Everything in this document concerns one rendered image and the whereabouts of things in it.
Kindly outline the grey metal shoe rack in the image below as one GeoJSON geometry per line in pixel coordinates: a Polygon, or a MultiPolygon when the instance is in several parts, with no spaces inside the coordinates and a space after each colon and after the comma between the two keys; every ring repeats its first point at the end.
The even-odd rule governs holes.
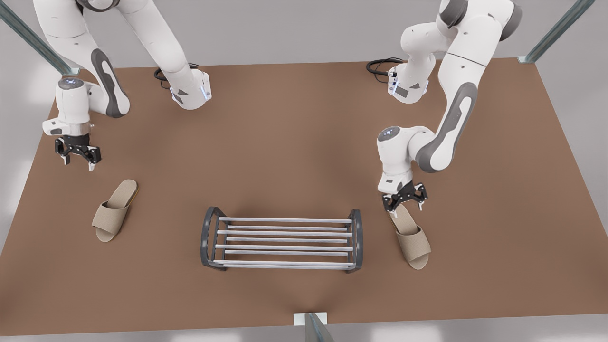
{"type": "Polygon", "coordinates": [[[230,217],[210,207],[199,248],[206,267],[341,270],[363,264],[363,227],[359,210],[347,218],[230,217]]]}

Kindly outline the beige left slipper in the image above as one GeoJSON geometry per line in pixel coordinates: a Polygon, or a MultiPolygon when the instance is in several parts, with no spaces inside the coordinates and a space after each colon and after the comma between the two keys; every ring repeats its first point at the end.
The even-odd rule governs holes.
{"type": "Polygon", "coordinates": [[[389,218],[397,232],[402,255],[412,268],[421,270],[428,263],[431,253],[428,238],[403,204],[400,204],[395,212],[397,217],[389,218]]]}

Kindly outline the beige slipper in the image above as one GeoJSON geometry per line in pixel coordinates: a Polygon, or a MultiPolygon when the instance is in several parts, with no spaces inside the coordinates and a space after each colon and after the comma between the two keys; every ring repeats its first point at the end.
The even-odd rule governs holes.
{"type": "Polygon", "coordinates": [[[101,242],[109,242],[119,234],[128,208],[138,190],[137,182],[124,180],[115,189],[109,200],[98,206],[92,226],[101,242]]]}
{"type": "Polygon", "coordinates": [[[400,204],[395,212],[397,217],[389,218],[397,232],[402,255],[412,268],[421,270],[428,263],[431,253],[428,238],[403,204],[400,204]]]}

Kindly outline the beige right slipper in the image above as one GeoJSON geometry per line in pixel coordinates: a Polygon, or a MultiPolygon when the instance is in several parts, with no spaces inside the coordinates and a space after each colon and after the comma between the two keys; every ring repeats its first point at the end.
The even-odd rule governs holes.
{"type": "Polygon", "coordinates": [[[101,242],[109,242],[119,234],[128,208],[138,190],[137,182],[124,180],[115,189],[109,200],[98,206],[92,226],[101,242]]]}

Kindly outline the silver frame post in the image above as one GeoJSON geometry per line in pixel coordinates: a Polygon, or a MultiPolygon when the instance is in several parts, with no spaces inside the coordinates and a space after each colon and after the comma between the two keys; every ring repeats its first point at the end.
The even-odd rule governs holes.
{"type": "Polygon", "coordinates": [[[327,313],[294,313],[293,325],[303,325],[305,342],[335,342],[326,324],[327,313]]]}
{"type": "Polygon", "coordinates": [[[0,19],[17,33],[63,76],[78,75],[78,67],[70,67],[43,39],[41,39],[7,4],[0,0],[0,19]]]}
{"type": "Polygon", "coordinates": [[[518,56],[520,64],[534,64],[556,41],[595,3],[596,0],[576,0],[528,54],[518,56]]]}

